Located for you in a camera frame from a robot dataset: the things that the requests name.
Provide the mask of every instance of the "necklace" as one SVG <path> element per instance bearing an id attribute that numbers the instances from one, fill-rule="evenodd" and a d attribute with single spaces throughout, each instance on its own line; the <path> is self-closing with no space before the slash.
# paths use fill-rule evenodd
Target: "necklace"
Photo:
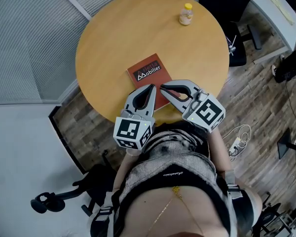
<path id="1" fill-rule="evenodd" d="M 182 195 L 179 194 L 180 191 L 180 187 L 179 186 L 175 186 L 172 187 L 172 191 L 174 193 L 174 196 L 172 196 L 170 198 L 170 200 L 168 201 L 168 203 L 166 204 L 166 206 L 162 209 L 162 211 L 159 213 L 158 217 L 155 219 L 155 221 L 153 222 L 153 224 L 151 225 L 151 227 L 148 230 L 148 233 L 146 234 L 146 237 L 148 237 L 148 235 L 150 234 L 152 228 L 154 227 L 154 225 L 157 223 L 158 219 L 161 217 L 161 215 L 164 213 L 164 211 L 167 209 L 167 207 L 169 206 L 169 204 L 171 203 L 171 201 L 177 197 L 185 206 L 185 208 L 187 209 L 190 217 L 192 218 L 192 220 L 194 221 L 194 223 L 196 224 L 196 226 L 198 227 L 199 231 L 203 234 L 202 229 L 200 228 L 200 226 L 198 225 L 198 223 L 196 222 L 195 218 L 193 217 L 191 211 L 189 210 L 188 206 L 186 205 L 186 203 L 183 201 Z"/>

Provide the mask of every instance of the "white wall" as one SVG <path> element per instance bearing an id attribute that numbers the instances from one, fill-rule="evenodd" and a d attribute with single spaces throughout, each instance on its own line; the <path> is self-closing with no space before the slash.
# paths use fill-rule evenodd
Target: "white wall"
<path id="1" fill-rule="evenodd" d="M 71 190 L 82 174 L 53 129 L 54 105 L 0 106 L 0 237 L 90 236 L 80 208 L 88 195 L 66 201 L 61 212 L 36 213 L 31 199 Z"/>

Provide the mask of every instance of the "round wooden table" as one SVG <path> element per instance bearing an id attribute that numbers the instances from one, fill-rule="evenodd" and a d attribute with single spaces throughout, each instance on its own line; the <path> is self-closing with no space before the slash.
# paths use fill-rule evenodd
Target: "round wooden table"
<path id="1" fill-rule="evenodd" d="M 179 23 L 193 5 L 189 26 Z M 215 96 L 227 78 L 229 53 L 223 31 L 194 0 L 113 0 L 84 29 L 76 52 L 76 76 L 92 107 L 115 122 L 135 87 L 127 69 L 157 54 L 172 79 L 189 79 Z M 156 111 L 156 124 L 181 119 L 171 104 Z"/>

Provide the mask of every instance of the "bare belly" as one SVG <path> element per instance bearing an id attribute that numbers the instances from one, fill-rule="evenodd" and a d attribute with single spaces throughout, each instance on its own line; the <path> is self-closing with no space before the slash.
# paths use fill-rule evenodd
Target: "bare belly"
<path id="1" fill-rule="evenodd" d="M 121 237 L 145 237 L 171 198 L 172 201 L 163 212 L 148 236 L 166 237 L 180 232 L 197 233 L 206 236 L 227 237 L 228 232 L 214 208 L 213 202 L 201 189 L 181 186 L 180 195 L 191 214 L 178 199 L 172 188 L 147 191 L 137 197 L 125 216 L 125 226 Z"/>

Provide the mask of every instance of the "small bottle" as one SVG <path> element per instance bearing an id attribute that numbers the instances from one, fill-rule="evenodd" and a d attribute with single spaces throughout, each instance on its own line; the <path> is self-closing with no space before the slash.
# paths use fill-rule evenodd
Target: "small bottle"
<path id="1" fill-rule="evenodd" d="M 181 11 L 179 22 L 181 25 L 188 26 L 193 17 L 192 4 L 186 3 Z"/>

